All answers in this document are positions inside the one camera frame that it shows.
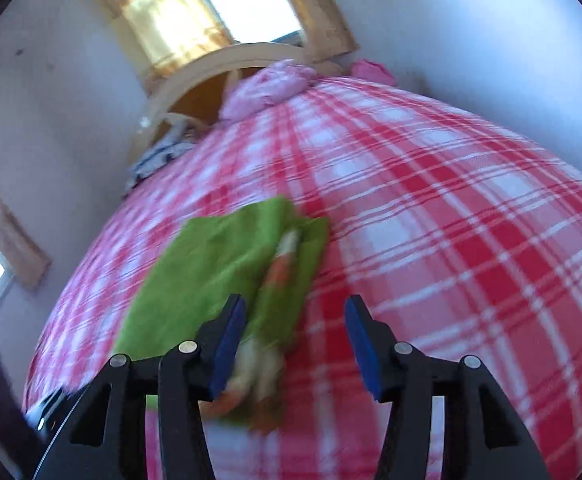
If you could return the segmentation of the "green orange striped knit sweater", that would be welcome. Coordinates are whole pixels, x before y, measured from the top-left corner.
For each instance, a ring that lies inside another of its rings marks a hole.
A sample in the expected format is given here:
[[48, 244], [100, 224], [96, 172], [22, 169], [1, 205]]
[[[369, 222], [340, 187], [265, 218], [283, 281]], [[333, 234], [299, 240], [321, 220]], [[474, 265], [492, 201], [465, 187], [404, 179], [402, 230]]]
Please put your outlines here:
[[282, 421], [285, 352], [328, 240], [328, 218], [302, 216], [285, 196], [188, 220], [131, 301], [114, 352], [163, 356], [239, 295], [247, 322], [233, 374], [217, 400], [200, 406], [205, 418], [269, 434]]

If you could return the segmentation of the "red plaid bed sheet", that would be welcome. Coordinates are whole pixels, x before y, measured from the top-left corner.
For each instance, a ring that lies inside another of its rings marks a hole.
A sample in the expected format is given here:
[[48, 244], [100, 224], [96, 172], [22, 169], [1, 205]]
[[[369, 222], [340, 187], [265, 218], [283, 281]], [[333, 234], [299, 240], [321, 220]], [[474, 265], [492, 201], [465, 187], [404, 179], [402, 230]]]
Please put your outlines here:
[[550, 474], [582, 471], [582, 174], [525, 136], [404, 90], [329, 78], [217, 127], [139, 185], [68, 280], [23, 403], [100, 370], [154, 260], [192, 217], [283, 195], [331, 237], [266, 437], [206, 428], [221, 479], [369, 479], [387, 405], [358, 374], [343, 306], [362, 296], [399, 339], [478, 356]]

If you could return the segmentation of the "white car print pillow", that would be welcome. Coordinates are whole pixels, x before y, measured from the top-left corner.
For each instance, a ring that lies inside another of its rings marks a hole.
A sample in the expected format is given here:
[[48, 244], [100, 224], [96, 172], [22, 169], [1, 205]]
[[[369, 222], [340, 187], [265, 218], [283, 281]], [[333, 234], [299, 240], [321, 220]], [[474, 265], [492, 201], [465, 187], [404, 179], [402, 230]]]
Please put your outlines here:
[[206, 130], [206, 125], [195, 118], [185, 117], [176, 120], [160, 140], [146, 148], [130, 165], [123, 196], [128, 196], [157, 171], [190, 152]]

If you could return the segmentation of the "cream wooden headboard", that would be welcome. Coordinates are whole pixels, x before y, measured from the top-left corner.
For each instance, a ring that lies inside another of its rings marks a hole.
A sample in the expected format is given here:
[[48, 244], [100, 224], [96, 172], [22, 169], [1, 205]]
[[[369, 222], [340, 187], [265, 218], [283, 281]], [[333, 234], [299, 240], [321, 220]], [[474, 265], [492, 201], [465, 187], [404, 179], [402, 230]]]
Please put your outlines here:
[[167, 131], [166, 125], [175, 122], [179, 114], [198, 119], [206, 126], [215, 124], [229, 89], [280, 60], [312, 66], [321, 76], [343, 74], [337, 63], [315, 62], [307, 49], [291, 44], [236, 44], [206, 54], [177, 70], [150, 96], [132, 137], [128, 162], [135, 162], [160, 140]]

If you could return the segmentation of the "pink pillow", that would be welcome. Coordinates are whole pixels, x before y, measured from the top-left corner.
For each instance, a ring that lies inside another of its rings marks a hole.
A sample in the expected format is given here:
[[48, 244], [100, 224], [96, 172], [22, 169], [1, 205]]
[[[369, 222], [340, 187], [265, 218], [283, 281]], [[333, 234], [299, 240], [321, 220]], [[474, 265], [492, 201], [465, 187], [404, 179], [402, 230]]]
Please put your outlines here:
[[319, 75], [315, 68], [297, 61], [281, 60], [255, 75], [240, 80], [223, 97], [220, 122], [240, 122], [307, 90]]

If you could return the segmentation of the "pink cloth behind bed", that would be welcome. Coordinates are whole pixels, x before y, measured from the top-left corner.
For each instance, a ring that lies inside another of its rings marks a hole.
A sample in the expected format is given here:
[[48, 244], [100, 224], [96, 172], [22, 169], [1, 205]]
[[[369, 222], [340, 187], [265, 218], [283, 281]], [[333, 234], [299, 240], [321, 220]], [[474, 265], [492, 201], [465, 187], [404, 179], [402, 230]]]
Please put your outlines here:
[[387, 67], [380, 63], [366, 60], [366, 58], [355, 61], [349, 69], [349, 74], [354, 78], [376, 82], [376, 84], [396, 86], [396, 79]]

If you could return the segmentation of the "left yellow curtain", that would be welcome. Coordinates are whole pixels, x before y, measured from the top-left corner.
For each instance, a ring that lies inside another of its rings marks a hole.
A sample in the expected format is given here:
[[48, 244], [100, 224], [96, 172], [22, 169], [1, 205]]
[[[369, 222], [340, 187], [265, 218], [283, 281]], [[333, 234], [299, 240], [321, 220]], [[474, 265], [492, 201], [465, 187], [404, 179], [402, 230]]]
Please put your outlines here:
[[94, 0], [142, 84], [233, 44], [205, 0]]

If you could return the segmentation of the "yellow curtain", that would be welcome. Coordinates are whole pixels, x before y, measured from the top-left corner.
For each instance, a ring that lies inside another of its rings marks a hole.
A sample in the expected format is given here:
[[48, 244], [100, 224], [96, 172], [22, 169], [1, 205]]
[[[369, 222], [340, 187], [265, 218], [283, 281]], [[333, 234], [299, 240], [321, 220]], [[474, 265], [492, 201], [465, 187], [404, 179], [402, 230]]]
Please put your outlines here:
[[94, 0], [142, 84], [233, 44], [205, 0]]
[[288, 1], [302, 27], [305, 47], [315, 61], [327, 61], [358, 49], [335, 0]]

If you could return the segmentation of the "right yellow curtain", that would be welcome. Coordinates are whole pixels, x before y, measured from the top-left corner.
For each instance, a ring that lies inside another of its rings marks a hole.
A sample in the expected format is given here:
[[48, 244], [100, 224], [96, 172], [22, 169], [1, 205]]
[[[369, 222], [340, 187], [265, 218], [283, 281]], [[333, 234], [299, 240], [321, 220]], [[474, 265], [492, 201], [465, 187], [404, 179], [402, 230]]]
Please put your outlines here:
[[288, 1], [302, 27], [305, 47], [315, 61], [327, 61], [358, 49], [335, 0]]

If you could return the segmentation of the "wooden door frame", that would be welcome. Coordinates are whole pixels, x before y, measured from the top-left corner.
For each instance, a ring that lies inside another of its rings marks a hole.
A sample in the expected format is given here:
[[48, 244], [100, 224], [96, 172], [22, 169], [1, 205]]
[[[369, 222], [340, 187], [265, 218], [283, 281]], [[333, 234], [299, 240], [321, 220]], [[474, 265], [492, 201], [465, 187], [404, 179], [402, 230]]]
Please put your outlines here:
[[0, 258], [26, 288], [37, 288], [51, 259], [22, 228], [0, 197]]

